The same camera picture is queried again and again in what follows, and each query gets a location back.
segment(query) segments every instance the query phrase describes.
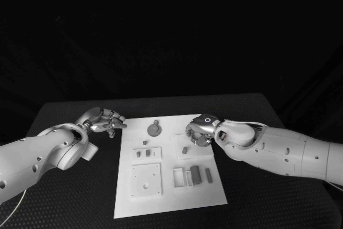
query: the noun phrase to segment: black table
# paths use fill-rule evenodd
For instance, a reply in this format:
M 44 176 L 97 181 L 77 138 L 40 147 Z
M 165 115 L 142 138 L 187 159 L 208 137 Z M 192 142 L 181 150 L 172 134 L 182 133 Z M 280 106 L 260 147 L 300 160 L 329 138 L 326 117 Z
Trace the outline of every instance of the black table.
M 128 118 L 210 113 L 285 128 L 264 95 L 253 93 L 48 103 L 28 137 L 51 126 L 74 123 L 97 106 L 116 110 Z M 100 147 L 93 160 L 81 159 L 67 171 L 53 169 L 45 173 L 28 189 L 22 205 L 4 228 L 341 228 L 341 211 L 322 180 L 282 176 L 234 161 L 215 143 L 228 205 L 115 219 L 122 130 L 115 139 L 109 138 L 107 132 L 93 133 L 90 142 Z M 0 205 L 0 222 L 21 197 L 22 194 Z

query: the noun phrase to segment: black tablecloth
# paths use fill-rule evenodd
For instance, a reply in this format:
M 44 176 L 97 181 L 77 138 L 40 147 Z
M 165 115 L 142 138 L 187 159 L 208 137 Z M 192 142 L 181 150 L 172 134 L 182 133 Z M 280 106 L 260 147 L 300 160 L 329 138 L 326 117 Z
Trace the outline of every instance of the black tablecloth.
M 253 93 L 48 103 L 28 137 L 51 126 L 74 123 L 97 106 L 116 110 L 128 118 L 210 113 L 231 120 L 285 127 L 264 95 Z M 100 148 L 93 160 L 80 159 L 67 171 L 53 169 L 45 173 L 28 189 L 4 228 L 341 228 L 341 211 L 322 180 L 282 176 L 234 161 L 215 143 L 228 205 L 115 219 L 122 130 L 115 139 L 107 132 L 93 133 L 90 142 Z M 22 194 L 0 205 L 0 222 L 21 197 Z

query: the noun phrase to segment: circular hole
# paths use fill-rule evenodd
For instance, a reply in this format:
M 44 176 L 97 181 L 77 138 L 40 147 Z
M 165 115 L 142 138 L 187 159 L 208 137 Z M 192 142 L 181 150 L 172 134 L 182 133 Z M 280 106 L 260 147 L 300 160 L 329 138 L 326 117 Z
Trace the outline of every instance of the circular hole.
M 32 166 L 32 170 L 34 170 L 35 173 L 38 172 L 38 165 Z
M 0 182 L 0 189 L 5 189 L 5 187 L 6 187 L 6 181 L 4 180 L 4 181 Z

